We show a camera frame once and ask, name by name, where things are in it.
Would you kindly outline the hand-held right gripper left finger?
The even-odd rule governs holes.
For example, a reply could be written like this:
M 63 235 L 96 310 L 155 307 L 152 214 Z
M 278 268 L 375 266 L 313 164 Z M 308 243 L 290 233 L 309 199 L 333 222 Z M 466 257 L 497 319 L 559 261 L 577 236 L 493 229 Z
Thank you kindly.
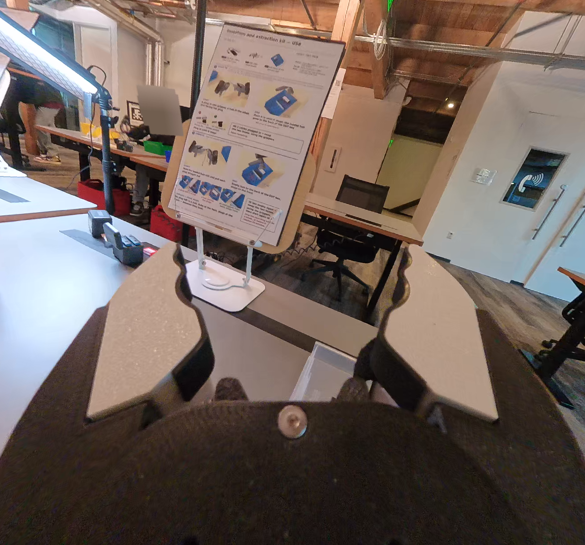
M 139 408 L 142 421 L 157 421 L 213 399 L 214 351 L 180 245 L 138 267 L 106 309 L 87 420 Z

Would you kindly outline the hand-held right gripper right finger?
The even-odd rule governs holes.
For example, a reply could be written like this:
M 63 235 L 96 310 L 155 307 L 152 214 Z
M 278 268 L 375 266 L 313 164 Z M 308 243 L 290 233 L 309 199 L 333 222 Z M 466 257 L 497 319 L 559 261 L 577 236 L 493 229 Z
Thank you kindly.
M 423 419 L 445 406 L 498 421 L 476 306 L 420 246 L 402 254 L 391 304 L 362 364 L 374 403 Z

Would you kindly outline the clear plastic bin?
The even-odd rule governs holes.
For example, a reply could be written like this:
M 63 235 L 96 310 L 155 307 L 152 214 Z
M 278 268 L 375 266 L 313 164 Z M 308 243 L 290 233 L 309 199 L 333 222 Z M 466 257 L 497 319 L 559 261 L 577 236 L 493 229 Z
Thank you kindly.
M 315 342 L 289 397 L 292 402 L 328 403 L 353 376 L 356 358 L 321 342 Z

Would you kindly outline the black battery charger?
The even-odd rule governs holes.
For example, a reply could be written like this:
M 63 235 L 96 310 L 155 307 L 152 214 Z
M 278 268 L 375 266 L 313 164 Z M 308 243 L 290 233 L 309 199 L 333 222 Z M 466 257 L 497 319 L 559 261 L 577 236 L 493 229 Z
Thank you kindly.
M 104 223 L 102 230 L 102 240 L 106 249 L 111 249 L 114 258 L 123 265 L 135 268 L 158 250 L 149 244 L 140 242 L 132 235 L 122 234 L 110 222 Z

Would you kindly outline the red floor bin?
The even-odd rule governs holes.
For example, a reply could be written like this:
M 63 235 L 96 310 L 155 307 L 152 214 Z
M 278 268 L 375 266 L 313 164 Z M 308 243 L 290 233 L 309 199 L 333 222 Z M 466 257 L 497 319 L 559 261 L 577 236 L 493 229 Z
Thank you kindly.
M 181 242 L 183 235 L 182 223 L 168 216 L 161 204 L 150 211 L 150 232 L 169 241 Z
M 112 189 L 115 216 L 130 215 L 131 192 L 126 186 L 126 178 L 113 177 Z M 96 204 L 98 209 L 106 210 L 103 181 L 91 178 L 77 183 L 78 197 Z

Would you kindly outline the black office chair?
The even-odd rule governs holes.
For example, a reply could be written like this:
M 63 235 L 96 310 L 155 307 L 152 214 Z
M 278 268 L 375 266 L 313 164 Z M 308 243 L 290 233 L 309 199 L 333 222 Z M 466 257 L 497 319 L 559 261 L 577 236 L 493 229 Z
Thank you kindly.
M 388 186 L 369 183 L 348 175 L 344 176 L 341 183 L 337 202 L 353 205 L 374 213 L 381 213 L 384 208 L 385 199 L 389 191 Z M 358 278 L 346 265 L 351 261 L 361 264 L 373 263 L 380 250 L 379 234 L 366 234 L 356 229 L 348 231 L 348 234 L 339 233 L 331 227 L 342 227 L 337 220 L 328 219 L 327 228 L 318 228 L 316 244 L 319 253 L 327 253 L 336 257 L 335 261 L 326 261 L 320 258 L 311 260 L 310 266 L 318 263 L 321 266 L 317 269 L 305 271 L 301 279 L 312 273 L 332 274 L 337 280 L 338 296 L 340 301 L 343 293 L 342 277 L 347 276 L 363 288 L 365 294 L 369 293 L 369 286 Z

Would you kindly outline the black light stand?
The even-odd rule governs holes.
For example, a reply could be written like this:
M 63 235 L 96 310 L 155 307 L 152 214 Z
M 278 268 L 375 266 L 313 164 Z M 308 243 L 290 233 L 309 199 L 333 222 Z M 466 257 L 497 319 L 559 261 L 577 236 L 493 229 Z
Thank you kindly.
M 93 77 L 93 82 L 97 86 L 97 92 L 92 95 L 91 103 L 89 98 L 84 100 L 85 113 L 89 115 L 90 125 L 93 125 L 95 119 L 95 107 L 99 108 L 99 125 L 101 130 L 101 153 L 102 153 L 102 174 L 104 185 L 105 209 L 110 214 L 115 213 L 115 199 L 113 196 L 113 175 L 114 165 L 111 153 L 111 129 L 118 118 L 112 117 L 111 111 L 117 111 L 118 108 L 113 106 L 112 96 L 104 86 L 107 75 L 105 70 L 97 65 L 90 65 L 87 71 Z

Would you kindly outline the cardboard backing board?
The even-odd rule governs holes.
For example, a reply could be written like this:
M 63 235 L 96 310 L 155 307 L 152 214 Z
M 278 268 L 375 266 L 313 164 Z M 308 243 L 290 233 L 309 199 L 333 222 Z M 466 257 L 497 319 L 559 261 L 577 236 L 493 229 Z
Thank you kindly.
M 251 246 L 253 249 L 275 255 L 288 249 L 292 244 L 297 232 L 298 225 L 301 223 L 301 216 L 305 208 L 305 201 L 309 195 L 314 176 L 316 174 L 316 163 L 311 153 L 307 154 L 303 169 L 300 174 L 296 191 L 289 206 L 289 210 L 282 227 L 282 233 L 278 244 L 272 245 L 267 243 L 267 233 L 261 233 L 260 229 L 253 229 L 251 234 L 244 233 L 235 229 L 220 227 L 216 222 L 208 218 L 197 218 L 180 213 L 176 210 L 174 203 L 173 190 L 179 181 L 179 168 L 183 149 L 188 138 L 191 119 L 182 123 L 183 135 L 176 136 L 172 147 L 172 156 L 165 173 L 165 182 L 161 195 L 161 204 L 165 213 L 173 219 L 179 220 L 183 225 L 202 229 L 203 231 L 224 237 L 232 242 Z

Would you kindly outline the phone sign window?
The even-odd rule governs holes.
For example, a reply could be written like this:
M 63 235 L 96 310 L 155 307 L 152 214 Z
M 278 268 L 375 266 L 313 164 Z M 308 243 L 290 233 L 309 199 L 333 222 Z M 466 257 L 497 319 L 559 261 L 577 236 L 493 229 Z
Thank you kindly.
M 569 158 L 569 152 L 530 145 L 499 203 L 535 211 Z

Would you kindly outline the long wooden desk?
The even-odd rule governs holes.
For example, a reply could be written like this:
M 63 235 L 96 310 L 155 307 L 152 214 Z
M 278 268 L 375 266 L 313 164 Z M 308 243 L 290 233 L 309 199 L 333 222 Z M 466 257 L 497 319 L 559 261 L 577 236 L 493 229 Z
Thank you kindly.
M 88 139 L 79 131 L 70 131 L 51 126 L 37 125 L 36 129 L 37 131 L 49 133 L 51 139 L 58 146 L 77 152 L 80 180 L 84 181 L 91 178 L 91 157 L 101 160 L 100 140 Z M 149 201 L 150 206 L 156 206 L 161 201 L 161 189 L 163 188 L 165 174 L 169 166 L 165 161 L 165 157 L 147 153 L 140 146 L 133 148 L 132 152 L 126 152 L 117 149 L 113 145 L 111 151 L 114 159 L 126 159 L 134 163 L 142 164 L 149 169 Z

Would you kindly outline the printed instruction sheet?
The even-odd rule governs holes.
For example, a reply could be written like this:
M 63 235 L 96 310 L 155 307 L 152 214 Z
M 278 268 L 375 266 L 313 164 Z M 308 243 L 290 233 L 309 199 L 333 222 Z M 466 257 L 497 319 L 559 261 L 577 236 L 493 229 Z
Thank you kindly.
M 169 209 L 209 232 L 278 246 L 344 54 L 338 40 L 224 24 Z

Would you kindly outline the paper notice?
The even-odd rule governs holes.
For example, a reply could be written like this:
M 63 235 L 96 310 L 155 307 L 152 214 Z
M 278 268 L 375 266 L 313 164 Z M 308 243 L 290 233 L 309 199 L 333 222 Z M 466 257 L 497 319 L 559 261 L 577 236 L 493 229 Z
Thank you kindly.
M 332 87 L 324 103 L 320 117 L 326 119 L 333 119 L 335 114 L 336 106 L 338 104 L 339 96 L 342 90 L 343 76 L 339 78 L 336 76 L 332 83 Z

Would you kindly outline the metal ceiling conduit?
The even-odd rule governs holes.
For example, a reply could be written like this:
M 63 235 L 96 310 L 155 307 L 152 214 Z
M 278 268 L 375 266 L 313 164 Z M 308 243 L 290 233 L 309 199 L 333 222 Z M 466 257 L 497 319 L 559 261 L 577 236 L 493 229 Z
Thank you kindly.
M 506 47 L 473 46 L 468 44 L 451 44 L 428 40 L 402 39 L 398 37 L 384 38 L 382 43 L 394 48 L 461 55 L 480 59 L 537 65 L 552 69 L 584 70 L 584 56 L 566 53 L 547 53 L 525 51 Z

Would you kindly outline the LED light panel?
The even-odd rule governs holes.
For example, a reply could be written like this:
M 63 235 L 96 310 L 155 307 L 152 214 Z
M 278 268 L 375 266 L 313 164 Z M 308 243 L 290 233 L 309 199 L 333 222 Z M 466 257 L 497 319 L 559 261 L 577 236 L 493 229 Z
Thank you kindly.
M 33 35 L 38 15 L 1 8 L 1 53 L 55 88 L 84 100 L 96 97 L 102 86 L 76 61 L 54 52 Z

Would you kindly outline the black stand pole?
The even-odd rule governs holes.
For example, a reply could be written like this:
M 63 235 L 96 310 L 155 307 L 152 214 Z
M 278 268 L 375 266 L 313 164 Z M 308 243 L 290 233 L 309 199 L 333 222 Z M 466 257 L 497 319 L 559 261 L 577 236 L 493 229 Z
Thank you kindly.
M 191 113 L 194 112 L 200 95 L 206 17 L 207 0 L 196 0 L 195 42 L 190 103 Z

